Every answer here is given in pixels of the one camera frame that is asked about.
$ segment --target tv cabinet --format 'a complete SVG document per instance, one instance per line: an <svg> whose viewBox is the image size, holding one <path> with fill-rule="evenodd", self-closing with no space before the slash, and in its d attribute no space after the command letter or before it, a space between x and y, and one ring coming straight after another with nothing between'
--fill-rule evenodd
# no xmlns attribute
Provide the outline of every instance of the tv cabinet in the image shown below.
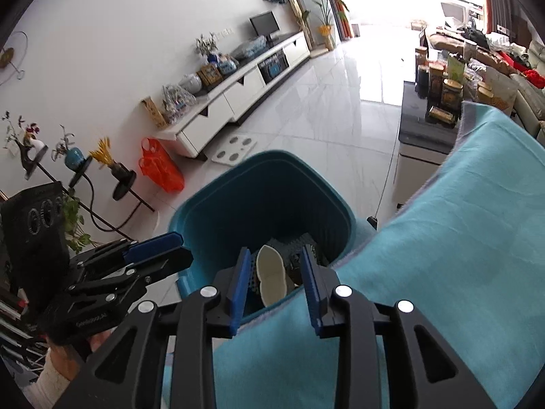
<svg viewBox="0 0 545 409"><path fill-rule="evenodd" d="M289 67L265 84L258 65L283 50ZM241 63L232 75L208 93L198 98L198 103L187 110L180 120L157 131L159 139L170 151L203 159L201 151L228 122L242 122L259 106L290 74L310 58L303 32L281 35L268 45L260 55Z"/></svg>

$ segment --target cream-colored container in bin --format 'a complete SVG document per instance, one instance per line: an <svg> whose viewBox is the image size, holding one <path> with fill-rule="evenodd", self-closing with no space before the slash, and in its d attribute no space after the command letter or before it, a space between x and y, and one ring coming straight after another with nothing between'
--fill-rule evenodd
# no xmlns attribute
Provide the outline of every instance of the cream-colored container in bin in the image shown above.
<svg viewBox="0 0 545 409"><path fill-rule="evenodd" d="M255 269L260 280L261 301L265 306L280 301L288 294L284 261L276 249L263 246L255 259Z"/></svg>

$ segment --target jar lid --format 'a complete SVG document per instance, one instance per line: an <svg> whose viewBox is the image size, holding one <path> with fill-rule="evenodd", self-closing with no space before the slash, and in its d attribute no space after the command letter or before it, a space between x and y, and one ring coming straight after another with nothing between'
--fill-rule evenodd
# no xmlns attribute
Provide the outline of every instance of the jar lid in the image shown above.
<svg viewBox="0 0 545 409"><path fill-rule="evenodd" d="M478 88L484 88L484 89L486 89L486 90L492 91L492 86L490 86L490 85L487 84L487 83L484 83L484 81L479 81L479 82L477 83L477 87L478 87Z"/></svg>
<svg viewBox="0 0 545 409"><path fill-rule="evenodd" d="M464 86L462 86L462 84L458 83L456 80L451 80L451 79L445 79L445 81L443 81L443 84L445 86L448 86L449 88L452 88L452 89L456 89L456 90L462 90L464 88Z"/></svg>
<svg viewBox="0 0 545 409"><path fill-rule="evenodd" d="M440 63L430 63L430 72L434 70L437 73L443 73L445 72L445 66L443 66Z"/></svg>
<svg viewBox="0 0 545 409"><path fill-rule="evenodd" d="M490 90L487 90L481 87L481 88L478 88L477 91L479 92L479 94L484 95L486 98L490 100L494 98L494 94Z"/></svg>

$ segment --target teal trash bin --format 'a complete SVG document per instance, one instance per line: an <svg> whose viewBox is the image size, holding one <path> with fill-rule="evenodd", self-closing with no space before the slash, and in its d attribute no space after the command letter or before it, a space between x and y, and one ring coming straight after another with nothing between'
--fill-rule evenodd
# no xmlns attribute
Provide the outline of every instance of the teal trash bin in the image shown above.
<svg viewBox="0 0 545 409"><path fill-rule="evenodd" d="M180 233L194 261L179 273L181 297L209 285L271 238L288 243L308 232L333 262L353 247L356 220L342 197L295 155L266 151L248 158L188 199L170 230Z"/></svg>

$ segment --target hanging plastic bag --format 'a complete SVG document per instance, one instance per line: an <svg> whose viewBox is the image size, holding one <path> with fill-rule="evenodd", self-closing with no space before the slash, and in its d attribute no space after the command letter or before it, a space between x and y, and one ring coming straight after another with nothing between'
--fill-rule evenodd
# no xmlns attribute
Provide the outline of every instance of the hanging plastic bag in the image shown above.
<svg viewBox="0 0 545 409"><path fill-rule="evenodd" d="M182 191L185 185L184 176L159 140L144 138L141 145L143 157L138 161L138 165L142 173L161 186L165 192Z"/></svg>

